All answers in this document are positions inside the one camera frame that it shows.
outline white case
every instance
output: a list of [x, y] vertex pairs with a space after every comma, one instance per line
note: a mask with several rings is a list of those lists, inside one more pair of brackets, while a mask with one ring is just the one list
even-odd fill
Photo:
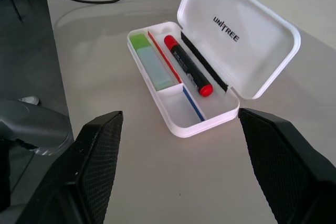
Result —
[[[128, 34], [128, 46], [152, 97], [170, 131], [179, 137], [190, 137], [234, 119], [239, 98], [232, 89], [244, 99], [260, 97], [300, 48], [298, 30], [256, 0], [182, 0], [177, 19], [183, 33], [228, 84], [225, 93], [182, 42], [178, 24], [166, 22]], [[130, 42], [130, 36], [147, 34], [148, 30], [183, 83], [155, 90]], [[163, 42], [168, 34], [173, 35], [213, 85], [214, 92], [210, 96], [199, 95], [172, 56]], [[204, 121], [200, 121], [186, 100], [183, 87]]]

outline white table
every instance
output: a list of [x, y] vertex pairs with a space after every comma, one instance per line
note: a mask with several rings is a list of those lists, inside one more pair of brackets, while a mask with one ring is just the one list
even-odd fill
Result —
[[[191, 138], [166, 127], [127, 48], [127, 33], [176, 22], [180, 0], [89, 6], [48, 0], [74, 135], [122, 110], [124, 124], [105, 223], [276, 223], [238, 119]], [[242, 107], [291, 121], [336, 165], [336, 52], [305, 32], [299, 53]]]

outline floor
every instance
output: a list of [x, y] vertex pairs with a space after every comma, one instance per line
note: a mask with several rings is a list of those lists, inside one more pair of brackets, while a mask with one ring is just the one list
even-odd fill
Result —
[[[40, 98], [40, 106], [68, 115], [54, 34], [46, 0], [14, 0], [20, 22], [8, 0], [0, 0], [0, 98]], [[16, 185], [32, 152], [10, 151], [12, 205], [27, 203], [56, 157], [37, 156]]]
[[46, 0], [0, 0], [0, 97], [40, 98], [41, 106], [68, 115]]

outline unitree logo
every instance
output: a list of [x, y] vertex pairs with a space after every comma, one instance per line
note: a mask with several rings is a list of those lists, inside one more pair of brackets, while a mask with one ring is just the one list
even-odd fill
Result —
[[232, 29], [230, 29], [225, 24], [224, 21], [221, 21], [219, 18], [217, 18], [217, 16], [214, 17], [214, 22], [222, 29], [223, 32], [228, 34], [228, 36], [230, 36], [235, 42], [237, 42], [240, 39], [240, 37], [236, 35], [236, 33], [233, 32]]

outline black marker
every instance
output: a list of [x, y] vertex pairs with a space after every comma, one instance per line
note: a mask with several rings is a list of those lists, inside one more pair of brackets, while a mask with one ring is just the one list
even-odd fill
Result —
[[164, 43], [178, 61], [178, 64], [180, 64], [183, 71], [187, 74], [199, 94], [203, 97], [211, 95], [214, 91], [212, 85], [198, 69], [189, 55], [180, 46], [180, 44], [178, 44], [176, 39], [174, 39], [173, 36], [168, 35], [164, 38]]

